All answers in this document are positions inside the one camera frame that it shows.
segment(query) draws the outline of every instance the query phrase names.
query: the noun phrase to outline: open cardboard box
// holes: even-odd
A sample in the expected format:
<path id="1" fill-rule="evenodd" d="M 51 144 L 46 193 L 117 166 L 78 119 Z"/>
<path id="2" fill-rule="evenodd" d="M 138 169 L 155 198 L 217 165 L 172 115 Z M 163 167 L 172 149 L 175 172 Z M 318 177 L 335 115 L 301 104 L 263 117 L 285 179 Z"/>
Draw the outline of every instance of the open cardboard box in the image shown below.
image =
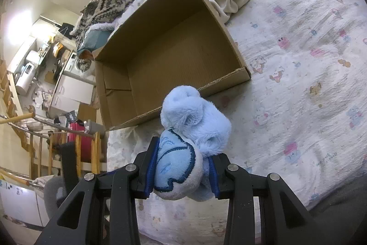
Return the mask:
<path id="1" fill-rule="evenodd" d="M 250 79 L 209 0 L 147 0 L 93 55 L 108 130 L 159 116 L 164 97 L 178 85 L 207 97 Z"/>

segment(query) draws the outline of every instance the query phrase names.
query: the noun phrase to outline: stuffed animal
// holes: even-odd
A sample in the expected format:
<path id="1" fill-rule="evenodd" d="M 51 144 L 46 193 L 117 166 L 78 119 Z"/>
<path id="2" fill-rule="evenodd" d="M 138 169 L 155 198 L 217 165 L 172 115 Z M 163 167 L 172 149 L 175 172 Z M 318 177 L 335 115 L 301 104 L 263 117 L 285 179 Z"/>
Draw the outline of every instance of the stuffed animal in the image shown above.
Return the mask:
<path id="1" fill-rule="evenodd" d="M 210 199 L 208 157 L 223 152 L 230 121 L 195 88 L 183 85 L 164 99 L 161 122 L 165 131 L 158 146 L 155 193 L 169 200 Z"/>

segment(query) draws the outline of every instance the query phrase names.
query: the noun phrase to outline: metal screw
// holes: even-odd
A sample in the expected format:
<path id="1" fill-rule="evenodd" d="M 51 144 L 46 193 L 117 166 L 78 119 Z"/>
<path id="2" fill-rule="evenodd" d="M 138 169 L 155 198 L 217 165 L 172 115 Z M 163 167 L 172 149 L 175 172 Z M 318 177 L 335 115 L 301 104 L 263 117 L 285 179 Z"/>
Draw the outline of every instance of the metal screw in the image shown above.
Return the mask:
<path id="1" fill-rule="evenodd" d="M 127 164 L 125 169 L 128 171 L 128 172 L 133 172 L 135 169 L 136 169 L 136 165 L 135 164 Z"/>
<path id="2" fill-rule="evenodd" d="M 280 176 L 277 174 L 277 173 L 271 173 L 270 174 L 270 178 L 273 180 L 273 181 L 278 181 L 280 179 Z"/>
<path id="3" fill-rule="evenodd" d="M 94 173 L 87 173 L 85 176 L 84 176 L 84 179 L 86 181 L 91 181 L 94 179 Z"/>
<path id="4" fill-rule="evenodd" d="M 230 164 L 227 166 L 228 170 L 235 172 L 236 170 L 238 170 L 238 165 L 237 164 Z"/>

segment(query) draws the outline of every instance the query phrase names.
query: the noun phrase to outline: white patterned bed sheet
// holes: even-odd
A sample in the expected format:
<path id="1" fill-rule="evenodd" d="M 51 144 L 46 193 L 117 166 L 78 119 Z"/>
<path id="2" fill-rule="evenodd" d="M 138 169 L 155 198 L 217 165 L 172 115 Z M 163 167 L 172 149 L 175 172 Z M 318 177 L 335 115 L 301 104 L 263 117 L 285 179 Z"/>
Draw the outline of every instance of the white patterned bed sheet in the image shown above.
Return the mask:
<path id="1" fill-rule="evenodd" d="M 309 207 L 366 168 L 366 22 L 364 0 L 250 0 L 230 18 L 253 73 L 210 97 L 232 122 L 232 163 L 280 174 Z M 108 169 L 132 162 L 161 132 L 159 120 L 111 132 Z M 166 244 L 222 244 L 227 209 L 216 199 L 137 201 L 140 231 Z"/>

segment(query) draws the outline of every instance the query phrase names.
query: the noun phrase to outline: blue gripper pad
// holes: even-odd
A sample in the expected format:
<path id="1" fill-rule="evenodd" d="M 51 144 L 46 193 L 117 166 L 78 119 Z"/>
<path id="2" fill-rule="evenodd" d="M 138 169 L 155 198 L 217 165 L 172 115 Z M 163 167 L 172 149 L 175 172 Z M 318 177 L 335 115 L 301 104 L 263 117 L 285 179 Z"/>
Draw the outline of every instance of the blue gripper pad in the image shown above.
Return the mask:
<path id="1" fill-rule="evenodd" d="M 215 198 L 219 196 L 219 185 L 218 185 L 218 175 L 215 169 L 214 161 L 212 157 L 208 157 L 209 161 L 209 183 L 211 191 L 214 193 Z"/>
<path id="2" fill-rule="evenodd" d="M 154 148 L 152 158 L 150 160 L 147 172 L 146 172 L 146 184 L 145 184 L 145 196 L 149 197 L 149 195 L 153 192 L 154 188 L 154 175 L 156 172 L 157 167 L 157 157 L 158 157 L 158 146 L 159 146 L 159 139 L 157 139 L 157 144 Z"/>

